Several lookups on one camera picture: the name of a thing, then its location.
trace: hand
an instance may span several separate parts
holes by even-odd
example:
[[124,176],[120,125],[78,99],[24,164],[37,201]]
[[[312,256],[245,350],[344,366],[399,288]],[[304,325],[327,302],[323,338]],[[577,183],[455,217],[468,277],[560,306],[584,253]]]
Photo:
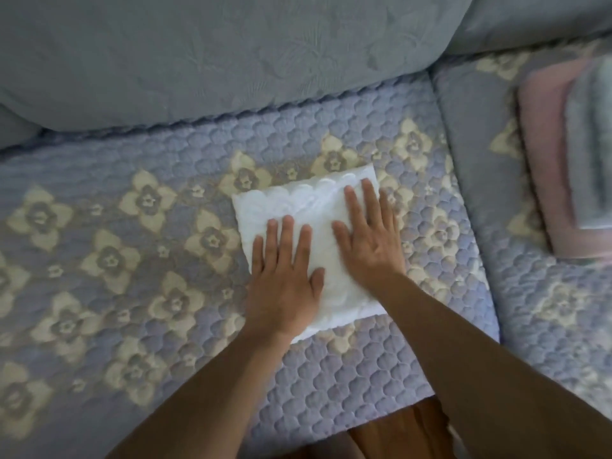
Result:
[[397,217],[389,205],[387,194],[381,190],[379,201],[371,181],[364,179],[361,185],[369,223],[355,191],[347,186],[345,199],[353,235],[343,222],[334,221],[332,228],[348,273],[359,285],[376,295],[376,285],[389,274],[405,274],[406,264]]
[[277,246],[278,223],[269,220],[264,257],[261,236],[253,243],[253,271],[247,297],[244,330],[260,335],[276,335],[291,342],[312,322],[319,310],[323,291],[324,269],[308,278],[312,229],[304,225],[291,263],[293,252],[291,216],[283,218],[280,246]]

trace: brown floor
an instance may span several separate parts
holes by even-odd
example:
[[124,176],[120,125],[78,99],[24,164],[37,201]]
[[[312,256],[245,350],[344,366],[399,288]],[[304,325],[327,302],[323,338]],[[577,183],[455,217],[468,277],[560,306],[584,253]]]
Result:
[[[436,397],[349,430],[366,459],[454,459],[448,419]],[[302,448],[279,459],[310,459]]]

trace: sofa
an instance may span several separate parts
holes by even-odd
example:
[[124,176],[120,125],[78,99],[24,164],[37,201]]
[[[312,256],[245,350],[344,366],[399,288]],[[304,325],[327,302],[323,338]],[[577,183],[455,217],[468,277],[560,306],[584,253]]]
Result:
[[[0,8],[0,455],[103,457],[244,323],[231,195],[367,163],[409,277],[612,418],[612,267],[551,253],[514,98],[610,52],[612,0]],[[432,394],[388,316],[319,332],[241,455]]]

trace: forearm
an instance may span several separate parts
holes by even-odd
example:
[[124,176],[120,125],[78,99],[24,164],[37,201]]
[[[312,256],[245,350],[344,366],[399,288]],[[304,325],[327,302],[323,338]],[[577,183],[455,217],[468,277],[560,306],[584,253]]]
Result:
[[612,424],[400,274],[376,297],[476,457],[601,457]]
[[233,459],[289,343],[242,331],[109,457]]

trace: pink fabric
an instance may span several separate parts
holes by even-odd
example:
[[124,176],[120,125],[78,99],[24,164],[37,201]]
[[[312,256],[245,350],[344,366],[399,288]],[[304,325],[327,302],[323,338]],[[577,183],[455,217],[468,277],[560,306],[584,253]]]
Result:
[[531,177],[553,252],[559,258],[612,255],[612,229],[580,230],[573,217],[567,179],[565,101],[587,59],[540,69],[518,90],[521,127]]

